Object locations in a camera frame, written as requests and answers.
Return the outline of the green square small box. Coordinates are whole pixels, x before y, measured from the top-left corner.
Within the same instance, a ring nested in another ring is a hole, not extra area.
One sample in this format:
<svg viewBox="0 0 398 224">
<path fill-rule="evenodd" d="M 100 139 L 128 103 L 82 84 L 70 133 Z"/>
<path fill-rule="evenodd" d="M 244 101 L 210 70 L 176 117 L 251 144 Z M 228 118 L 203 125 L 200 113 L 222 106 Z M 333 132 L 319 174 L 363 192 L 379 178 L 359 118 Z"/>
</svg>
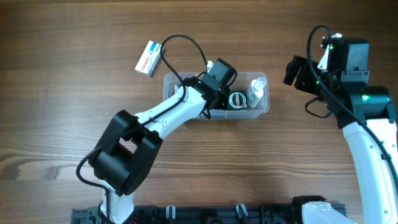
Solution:
<svg viewBox="0 0 398 224">
<path fill-rule="evenodd" d="M 229 95 L 228 98 L 228 111 L 240 111 L 247 110 L 247 97 L 246 91 L 234 91 Z"/>
</svg>

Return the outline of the clear plastic container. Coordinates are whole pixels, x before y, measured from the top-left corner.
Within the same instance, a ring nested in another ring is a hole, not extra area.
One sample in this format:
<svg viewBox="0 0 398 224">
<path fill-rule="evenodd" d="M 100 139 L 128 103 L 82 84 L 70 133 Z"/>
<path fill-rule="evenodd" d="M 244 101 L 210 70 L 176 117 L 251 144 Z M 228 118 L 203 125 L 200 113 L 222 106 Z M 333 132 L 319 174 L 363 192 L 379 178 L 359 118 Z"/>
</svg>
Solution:
<svg viewBox="0 0 398 224">
<path fill-rule="evenodd" d="M 238 72 L 238 76 L 230 87 L 230 93 L 241 92 L 246 96 L 246 91 L 249 90 L 250 84 L 255 82 L 258 78 L 266 80 L 263 89 L 263 96 L 255 107 L 247 106 L 246 108 L 236 109 L 229 105 L 229 95 L 221 104 L 215 106 L 210 110 L 212 119 L 256 119 L 261 114 L 266 113 L 270 108 L 269 103 L 269 86 L 267 75 L 263 72 Z M 164 76 L 163 85 L 163 100 L 167 100 L 178 91 L 180 87 L 180 80 L 172 73 L 166 73 Z"/>
</svg>

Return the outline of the white bottle clear cap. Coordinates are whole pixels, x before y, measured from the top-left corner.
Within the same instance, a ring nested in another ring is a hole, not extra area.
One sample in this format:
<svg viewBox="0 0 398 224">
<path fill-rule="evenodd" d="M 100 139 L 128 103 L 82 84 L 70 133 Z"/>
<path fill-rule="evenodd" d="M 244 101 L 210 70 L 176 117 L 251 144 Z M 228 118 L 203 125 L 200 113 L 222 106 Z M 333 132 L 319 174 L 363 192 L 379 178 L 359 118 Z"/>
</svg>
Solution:
<svg viewBox="0 0 398 224">
<path fill-rule="evenodd" d="M 253 80 L 247 90 L 247 104 L 249 107 L 254 108 L 264 96 L 264 89 L 267 80 L 264 77 L 259 77 Z"/>
</svg>

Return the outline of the white blue Panadol box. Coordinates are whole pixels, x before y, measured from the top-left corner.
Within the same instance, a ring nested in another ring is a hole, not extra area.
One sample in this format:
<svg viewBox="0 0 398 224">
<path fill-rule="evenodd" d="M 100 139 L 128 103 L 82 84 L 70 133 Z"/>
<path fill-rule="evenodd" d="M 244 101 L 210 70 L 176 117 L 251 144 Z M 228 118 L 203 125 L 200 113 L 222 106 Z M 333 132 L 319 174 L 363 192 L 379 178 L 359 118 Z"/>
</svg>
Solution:
<svg viewBox="0 0 398 224">
<path fill-rule="evenodd" d="M 160 59 L 160 50 L 162 44 L 148 41 L 137 65 L 135 66 L 135 71 L 141 73 L 147 77 L 151 77 L 157 63 Z"/>
</svg>

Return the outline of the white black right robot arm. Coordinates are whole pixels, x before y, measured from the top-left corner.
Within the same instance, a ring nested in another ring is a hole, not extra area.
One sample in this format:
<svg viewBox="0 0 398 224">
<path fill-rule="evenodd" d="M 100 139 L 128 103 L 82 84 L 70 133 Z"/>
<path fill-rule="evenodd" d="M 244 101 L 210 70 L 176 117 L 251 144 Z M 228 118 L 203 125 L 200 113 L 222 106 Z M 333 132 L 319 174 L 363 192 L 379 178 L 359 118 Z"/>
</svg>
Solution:
<svg viewBox="0 0 398 224">
<path fill-rule="evenodd" d="M 397 124 L 390 91 L 369 85 L 369 42 L 323 38 L 320 62 L 294 56 L 284 83 L 326 103 L 354 160 L 365 223 L 397 223 Z"/>
</svg>

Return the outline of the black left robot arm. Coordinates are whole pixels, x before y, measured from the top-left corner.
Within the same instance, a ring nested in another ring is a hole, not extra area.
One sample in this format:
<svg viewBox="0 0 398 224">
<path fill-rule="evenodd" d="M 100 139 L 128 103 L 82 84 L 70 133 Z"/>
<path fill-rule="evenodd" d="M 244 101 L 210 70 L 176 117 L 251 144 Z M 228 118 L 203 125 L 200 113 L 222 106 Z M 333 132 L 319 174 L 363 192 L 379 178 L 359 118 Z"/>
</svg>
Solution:
<svg viewBox="0 0 398 224">
<path fill-rule="evenodd" d="M 184 79 L 178 91 L 156 107 L 114 115 L 88 158 L 105 187 L 101 212 L 108 222 L 124 223 L 132 215 L 134 191 L 149 174 L 164 139 L 184 122 L 208 114 L 228 96 L 237 74 L 219 58 L 209 72 Z"/>
</svg>

